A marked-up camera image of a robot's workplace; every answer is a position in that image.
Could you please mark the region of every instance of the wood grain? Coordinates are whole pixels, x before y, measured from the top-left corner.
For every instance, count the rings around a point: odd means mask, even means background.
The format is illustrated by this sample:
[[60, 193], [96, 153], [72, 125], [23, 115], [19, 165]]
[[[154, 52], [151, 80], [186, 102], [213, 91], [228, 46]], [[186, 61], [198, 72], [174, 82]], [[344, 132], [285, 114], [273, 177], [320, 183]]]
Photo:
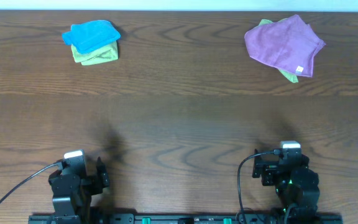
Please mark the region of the wood grain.
[[[300, 14], [327, 46], [314, 78], [291, 84], [249, 58], [243, 36], [262, 18], [292, 14], [0, 11], [0, 198], [85, 149], [112, 179], [95, 205], [236, 213], [238, 163], [294, 139], [320, 176], [319, 210], [358, 223], [358, 14]], [[61, 33], [95, 19], [118, 27], [120, 59], [84, 67]], [[244, 204], [278, 206], [252, 164], [244, 168]], [[0, 206], [0, 223], [53, 211], [49, 173]]]

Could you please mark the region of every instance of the towel stack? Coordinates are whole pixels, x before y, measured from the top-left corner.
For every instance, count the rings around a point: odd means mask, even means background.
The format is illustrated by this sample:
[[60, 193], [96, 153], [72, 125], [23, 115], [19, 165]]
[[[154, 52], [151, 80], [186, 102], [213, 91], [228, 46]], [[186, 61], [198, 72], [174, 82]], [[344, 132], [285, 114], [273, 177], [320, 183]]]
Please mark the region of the towel stack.
[[120, 33], [109, 21], [98, 20], [73, 24], [63, 40], [71, 45], [74, 61], [82, 65], [96, 65], [118, 59], [117, 40]]

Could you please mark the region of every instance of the black mounting base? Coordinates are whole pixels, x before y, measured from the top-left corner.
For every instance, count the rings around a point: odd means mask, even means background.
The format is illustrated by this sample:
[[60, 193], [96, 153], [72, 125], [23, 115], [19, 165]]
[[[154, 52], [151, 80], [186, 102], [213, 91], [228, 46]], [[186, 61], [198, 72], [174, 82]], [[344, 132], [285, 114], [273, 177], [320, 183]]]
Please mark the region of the black mounting base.
[[[246, 213], [247, 224], [281, 224], [278, 217], [265, 213]], [[50, 215], [31, 215], [29, 224], [60, 224], [71, 222], [70, 217], [65, 217], [56, 222]], [[113, 215], [94, 215], [89, 224], [243, 224], [241, 215], [134, 215], [131, 213], [116, 213]], [[343, 224], [340, 215], [319, 215], [316, 219], [307, 222], [289, 220], [288, 224]]]

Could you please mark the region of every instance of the folded towel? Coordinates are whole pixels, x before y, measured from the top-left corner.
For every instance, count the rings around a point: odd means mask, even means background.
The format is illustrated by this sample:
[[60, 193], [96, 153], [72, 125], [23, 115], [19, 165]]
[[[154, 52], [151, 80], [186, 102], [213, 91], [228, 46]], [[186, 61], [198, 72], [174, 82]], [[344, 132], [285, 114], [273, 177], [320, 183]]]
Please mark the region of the folded towel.
[[71, 31], [62, 36], [64, 42], [67, 45], [74, 45], [80, 54], [88, 54], [121, 37], [111, 23], [104, 20], [73, 24]]
[[313, 76], [314, 56], [325, 46], [298, 15], [255, 27], [244, 39], [253, 59], [305, 77]]
[[117, 42], [96, 49], [88, 54], [80, 54], [74, 45], [71, 46], [74, 61], [81, 62], [82, 65], [96, 65], [99, 63], [110, 62], [118, 59]]

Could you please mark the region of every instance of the black cable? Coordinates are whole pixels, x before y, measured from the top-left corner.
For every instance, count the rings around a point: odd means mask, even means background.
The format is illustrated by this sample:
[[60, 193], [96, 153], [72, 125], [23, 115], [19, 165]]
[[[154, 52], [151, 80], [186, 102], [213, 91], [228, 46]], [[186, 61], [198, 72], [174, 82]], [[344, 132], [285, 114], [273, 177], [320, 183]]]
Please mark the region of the black cable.
[[242, 165], [247, 162], [249, 159], [255, 158], [257, 156], [262, 156], [262, 155], [267, 155], [267, 154], [274, 154], [274, 151], [269, 151], [269, 152], [261, 152], [261, 153], [257, 153], [254, 155], [251, 155], [249, 157], [247, 157], [246, 159], [244, 159], [240, 165], [239, 165], [239, 169], [237, 171], [237, 184], [238, 184], [238, 189], [239, 189], [239, 201], [240, 201], [240, 208], [241, 208], [241, 213], [242, 213], [242, 218], [244, 219], [244, 224], [247, 223], [246, 221], [246, 215], [244, 213], [244, 207], [242, 206], [242, 200], [241, 200], [241, 185], [240, 185], [240, 172], [241, 172], [241, 167]]
[[295, 203], [292, 203], [291, 205], [288, 206], [287, 210], [285, 211], [284, 224], [287, 224], [288, 216], [290, 216], [291, 209], [293, 209], [296, 206], [297, 204]]
[[30, 177], [26, 178], [25, 180], [23, 180], [22, 182], [20, 182], [19, 184], [17, 184], [14, 188], [12, 188], [12, 190], [10, 190], [5, 196], [3, 196], [1, 199], [0, 199], [0, 204], [8, 197], [10, 196], [11, 193], [13, 193], [13, 191], [15, 191], [16, 189], [18, 189], [21, 185], [23, 185], [24, 183], [26, 183], [27, 181], [29, 181], [30, 179], [32, 179], [33, 177], [35, 177], [36, 175], [42, 173], [43, 171], [51, 168], [51, 167], [54, 167], [54, 166], [57, 166], [57, 163], [53, 163], [53, 164], [50, 164], [42, 169], [40, 169], [38, 172], [36, 172], [35, 174], [31, 175]]
[[260, 219], [262, 222], [265, 222], [265, 220], [264, 220], [263, 218], [261, 218], [261, 217], [255, 212], [254, 209], [248, 208], [248, 207], [244, 207], [244, 209], [251, 210], [251, 211], [254, 213], [254, 215], [256, 215], [256, 217], [258, 217], [258, 219]]

